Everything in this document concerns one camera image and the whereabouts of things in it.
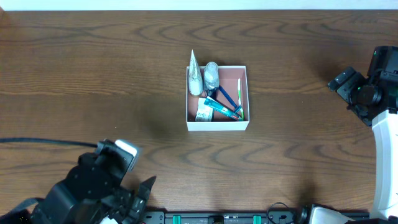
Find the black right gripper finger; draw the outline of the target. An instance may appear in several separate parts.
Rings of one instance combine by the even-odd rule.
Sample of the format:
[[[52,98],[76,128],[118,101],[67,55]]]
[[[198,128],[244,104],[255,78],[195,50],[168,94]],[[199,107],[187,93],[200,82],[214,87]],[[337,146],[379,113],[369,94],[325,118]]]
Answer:
[[[328,83],[328,88],[331,91],[336,91],[341,87],[349,78],[351,78],[356,73],[355,69],[352,67],[345,68],[337,77]]]
[[[351,78],[348,79],[348,81],[339,87],[336,92],[345,102],[347,102],[347,104],[351,105],[351,95],[354,91],[361,87],[365,81],[366,79],[362,76],[362,74],[356,72]]]

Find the green soap bar package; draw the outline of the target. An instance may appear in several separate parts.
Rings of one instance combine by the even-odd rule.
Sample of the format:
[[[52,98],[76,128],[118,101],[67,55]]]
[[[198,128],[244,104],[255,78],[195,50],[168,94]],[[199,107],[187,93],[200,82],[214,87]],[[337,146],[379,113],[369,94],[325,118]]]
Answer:
[[[206,98],[198,99],[198,108],[195,116],[196,122],[211,122],[213,119],[213,108],[205,104]]]

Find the blue disposable razor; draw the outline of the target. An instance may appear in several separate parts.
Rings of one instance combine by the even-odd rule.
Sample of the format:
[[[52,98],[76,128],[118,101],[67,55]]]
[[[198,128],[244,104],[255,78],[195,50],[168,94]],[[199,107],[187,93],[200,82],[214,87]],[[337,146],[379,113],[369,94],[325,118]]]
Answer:
[[[228,100],[228,102],[234,107],[235,113],[237,113],[238,111],[241,111],[242,106],[237,105],[221,85],[219,86],[218,89],[224,95],[224,97]]]

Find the green white toothpaste tube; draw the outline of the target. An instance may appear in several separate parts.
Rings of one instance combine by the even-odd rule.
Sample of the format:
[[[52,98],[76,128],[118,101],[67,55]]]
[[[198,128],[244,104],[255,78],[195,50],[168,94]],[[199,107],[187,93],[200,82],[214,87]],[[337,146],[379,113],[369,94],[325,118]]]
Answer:
[[[209,96],[206,97],[204,105],[209,106],[210,108],[216,110],[217,112],[235,120],[235,121],[241,121],[242,117],[235,113],[233,110],[230,110],[229,108],[223,106],[219,102],[215,101],[214,99],[210,98]]]

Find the white patterned cream tube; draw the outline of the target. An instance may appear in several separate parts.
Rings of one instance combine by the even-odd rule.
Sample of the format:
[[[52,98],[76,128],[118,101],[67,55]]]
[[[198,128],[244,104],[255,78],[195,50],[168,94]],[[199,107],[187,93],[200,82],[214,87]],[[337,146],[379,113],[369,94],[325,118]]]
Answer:
[[[188,71],[188,90],[193,96],[200,96],[203,93],[203,79],[193,50]]]

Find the clear bottle with blue liquid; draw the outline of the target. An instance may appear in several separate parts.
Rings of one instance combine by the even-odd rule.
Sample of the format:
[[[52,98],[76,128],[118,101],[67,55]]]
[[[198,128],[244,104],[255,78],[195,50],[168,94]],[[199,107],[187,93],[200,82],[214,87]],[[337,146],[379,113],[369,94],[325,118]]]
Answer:
[[[220,85],[218,65],[215,62],[207,63],[204,69],[204,89],[207,96],[216,98],[216,93]]]

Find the green white toothbrush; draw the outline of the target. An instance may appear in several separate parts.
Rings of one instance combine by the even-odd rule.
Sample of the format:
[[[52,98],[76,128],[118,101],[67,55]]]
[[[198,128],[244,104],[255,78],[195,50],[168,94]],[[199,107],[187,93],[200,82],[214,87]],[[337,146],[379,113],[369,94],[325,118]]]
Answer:
[[[243,104],[242,104],[242,93],[241,93],[241,79],[238,79],[238,85],[237,85],[237,89],[238,89],[238,104],[239,104],[239,111],[241,113],[241,118],[240,121],[244,121],[244,110],[243,110]]]

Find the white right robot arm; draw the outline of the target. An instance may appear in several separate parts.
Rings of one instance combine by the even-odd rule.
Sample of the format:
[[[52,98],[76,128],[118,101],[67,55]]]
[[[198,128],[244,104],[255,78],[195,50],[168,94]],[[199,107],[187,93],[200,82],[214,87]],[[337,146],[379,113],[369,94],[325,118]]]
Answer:
[[[374,49],[366,76],[346,68],[328,87],[374,134],[376,189],[369,214],[341,213],[314,205],[305,223],[397,223],[397,47]]]

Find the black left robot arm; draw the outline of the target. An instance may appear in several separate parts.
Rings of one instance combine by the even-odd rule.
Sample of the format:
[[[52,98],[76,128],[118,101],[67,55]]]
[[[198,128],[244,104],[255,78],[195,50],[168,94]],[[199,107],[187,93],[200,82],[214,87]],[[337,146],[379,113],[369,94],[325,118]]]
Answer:
[[[139,148],[122,139],[89,147],[94,151],[80,155],[45,198],[24,200],[1,216],[1,223],[139,223],[156,178],[141,182],[138,191],[121,185],[136,165]]]

